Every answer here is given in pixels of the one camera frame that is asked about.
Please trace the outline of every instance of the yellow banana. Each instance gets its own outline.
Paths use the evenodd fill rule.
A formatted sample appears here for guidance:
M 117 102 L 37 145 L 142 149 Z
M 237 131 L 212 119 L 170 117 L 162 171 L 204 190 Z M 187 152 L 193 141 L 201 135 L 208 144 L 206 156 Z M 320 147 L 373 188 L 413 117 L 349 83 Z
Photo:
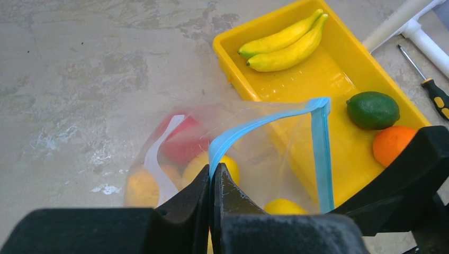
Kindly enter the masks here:
M 323 10 L 318 9 L 307 19 L 298 21 L 278 33 L 244 44 L 238 53 L 249 59 L 257 54 L 283 49 L 305 35 L 322 14 Z
M 277 71 L 288 69 L 310 56 L 320 44 L 322 30 L 328 15 L 323 14 L 315 26 L 294 44 L 271 53 L 251 57 L 246 65 L 257 71 Z

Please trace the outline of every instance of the ziplock bag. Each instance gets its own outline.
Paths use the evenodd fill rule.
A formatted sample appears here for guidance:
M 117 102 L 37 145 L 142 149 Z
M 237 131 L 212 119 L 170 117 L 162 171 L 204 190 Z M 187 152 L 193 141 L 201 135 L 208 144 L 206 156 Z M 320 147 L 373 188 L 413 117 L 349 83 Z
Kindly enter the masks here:
M 226 102 L 175 108 L 129 170 L 125 206 L 157 207 L 210 164 L 224 162 L 258 206 L 287 199 L 304 213 L 334 208 L 329 98 L 302 103 Z

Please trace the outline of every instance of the white pvc pipe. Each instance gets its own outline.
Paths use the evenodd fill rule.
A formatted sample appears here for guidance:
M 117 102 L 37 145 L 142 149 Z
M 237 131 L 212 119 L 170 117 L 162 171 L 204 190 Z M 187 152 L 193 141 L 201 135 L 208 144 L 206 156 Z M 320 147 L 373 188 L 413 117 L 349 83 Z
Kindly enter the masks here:
M 421 29 L 421 25 L 410 20 L 402 32 L 409 38 L 446 77 L 449 77 L 449 56 Z
M 433 0 L 407 0 L 385 20 L 362 43 L 369 52 L 374 51 L 386 38 L 395 34 L 401 26 L 421 12 Z
M 423 16 L 424 14 L 426 14 L 428 11 L 432 10 L 435 6 L 444 3 L 446 0 L 433 0 L 429 5 L 427 5 L 424 9 L 422 9 L 420 12 L 418 12 L 418 14 L 416 14 L 415 16 L 413 16 L 412 20 L 418 20 L 421 16 Z M 377 45 L 374 49 L 369 50 L 370 53 L 373 52 L 374 50 L 376 50 L 378 47 L 380 47 L 382 44 L 384 44 L 386 41 L 390 40 L 391 37 L 396 36 L 400 33 L 402 33 L 405 29 L 405 27 L 407 26 L 407 23 L 405 23 L 403 26 L 401 26 L 399 29 L 397 29 L 394 33 L 392 33 L 390 36 L 386 37 L 381 43 L 379 43 L 379 45 Z M 372 36 L 381 36 L 382 34 L 378 34 L 375 33 L 376 30 L 371 33 L 370 35 L 368 35 L 368 37 L 363 41 L 363 44 L 365 45 L 365 42 L 367 42 L 367 44 L 369 43 L 369 41 L 373 41 L 375 40 L 375 38 L 371 38 Z

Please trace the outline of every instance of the concrete floor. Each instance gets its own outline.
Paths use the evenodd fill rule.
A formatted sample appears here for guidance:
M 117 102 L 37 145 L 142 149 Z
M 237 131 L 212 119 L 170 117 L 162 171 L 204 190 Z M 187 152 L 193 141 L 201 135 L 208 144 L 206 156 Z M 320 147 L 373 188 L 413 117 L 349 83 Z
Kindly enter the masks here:
M 121 206 L 133 157 L 174 104 L 240 99 L 218 66 L 213 38 L 290 2 L 1 1 L 0 243 L 36 208 Z M 327 2 L 363 40 L 403 0 Z M 421 21 L 449 52 L 449 32 L 435 14 Z M 398 42 L 449 92 L 448 79 L 402 37 L 373 55 L 430 122 L 449 126 Z M 446 203 L 448 189 L 440 191 Z M 407 233 L 366 242 L 371 253 L 414 246 Z

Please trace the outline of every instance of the black and yellow handle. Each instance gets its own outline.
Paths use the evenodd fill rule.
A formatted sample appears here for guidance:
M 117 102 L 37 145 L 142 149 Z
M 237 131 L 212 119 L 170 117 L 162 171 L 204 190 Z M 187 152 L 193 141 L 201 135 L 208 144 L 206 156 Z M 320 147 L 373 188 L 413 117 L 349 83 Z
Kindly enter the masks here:
M 424 80 L 421 85 L 427 90 L 430 99 L 441 117 L 449 121 L 449 96 L 437 87 L 431 78 Z

